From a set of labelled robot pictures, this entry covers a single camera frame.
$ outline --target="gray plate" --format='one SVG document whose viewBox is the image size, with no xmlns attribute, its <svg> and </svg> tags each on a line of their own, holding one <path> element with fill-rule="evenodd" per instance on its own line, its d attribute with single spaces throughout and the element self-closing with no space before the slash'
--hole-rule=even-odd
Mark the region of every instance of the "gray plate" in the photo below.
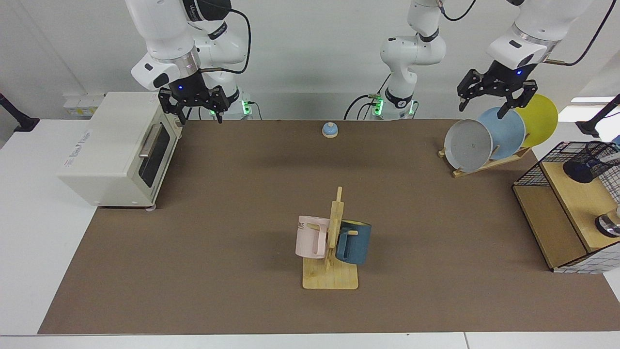
<svg viewBox="0 0 620 349">
<path fill-rule="evenodd" d="M 479 121 L 461 120 L 448 131 L 444 147 L 446 159 L 452 167 L 463 172 L 474 172 L 491 157 L 493 139 Z"/>
</svg>

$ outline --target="oven handle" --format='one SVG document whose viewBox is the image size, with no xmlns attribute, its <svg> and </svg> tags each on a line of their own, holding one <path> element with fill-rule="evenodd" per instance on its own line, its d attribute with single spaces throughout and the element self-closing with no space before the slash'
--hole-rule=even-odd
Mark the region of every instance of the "oven handle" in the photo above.
<svg viewBox="0 0 620 349">
<path fill-rule="evenodd" d="M 149 135 L 146 137 L 146 141 L 142 146 L 142 150 L 140 150 L 139 157 L 142 159 L 150 158 L 153 154 L 153 150 L 155 149 L 155 144 L 157 144 L 157 139 L 161 134 L 161 131 L 164 129 L 162 124 L 156 124 L 151 126 L 151 131 Z"/>
</svg>

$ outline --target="mug handle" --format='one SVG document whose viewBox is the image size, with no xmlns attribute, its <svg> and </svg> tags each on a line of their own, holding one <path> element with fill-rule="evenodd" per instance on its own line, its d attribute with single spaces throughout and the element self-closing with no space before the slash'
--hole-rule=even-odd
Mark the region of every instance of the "mug handle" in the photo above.
<svg viewBox="0 0 620 349">
<path fill-rule="evenodd" d="M 319 233 L 314 234 L 314 250 L 312 251 L 315 256 L 319 255 L 319 244 L 321 244 L 321 235 L 327 234 L 327 226 L 324 224 L 317 224 L 319 226 Z"/>
<path fill-rule="evenodd" d="M 340 240 L 338 241 L 338 244 L 342 243 L 344 245 L 344 251 L 342 253 L 342 261 L 348 260 L 347 238 L 349 235 L 359 235 L 359 233 L 357 232 L 357 230 L 348 230 L 340 234 Z"/>
</svg>

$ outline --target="black cup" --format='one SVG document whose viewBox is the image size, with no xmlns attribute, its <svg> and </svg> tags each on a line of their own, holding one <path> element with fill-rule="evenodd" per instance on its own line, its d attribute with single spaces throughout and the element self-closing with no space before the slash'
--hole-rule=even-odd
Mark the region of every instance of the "black cup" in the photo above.
<svg viewBox="0 0 620 349">
<path fill-rule="evenodd" d="M 574 181 L 590 183 L 611 168 L 620 165 L 620 159 L 602 162 L 601 159 L 614 155 L 618 150 L 610 143 L 590 142 L 572 159 L 564 163 L 564 172 Z"/>
</svg>

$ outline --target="electrical outlet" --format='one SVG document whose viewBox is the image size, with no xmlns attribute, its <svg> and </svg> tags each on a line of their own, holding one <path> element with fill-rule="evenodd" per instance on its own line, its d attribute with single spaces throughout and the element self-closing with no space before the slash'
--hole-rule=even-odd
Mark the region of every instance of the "electrical outlet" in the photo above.
<svg viewBox="0 0 620 349">
<path fill-rule="evenodd" d="M 87 94 L 85 96 L 65 96 L 67 102 L 64 104 L 64 109 L 67 113 L 74 117 L 92 117 L 97 111 L 97 108 L 104 100 L 104 95 Z"/>
</svg>

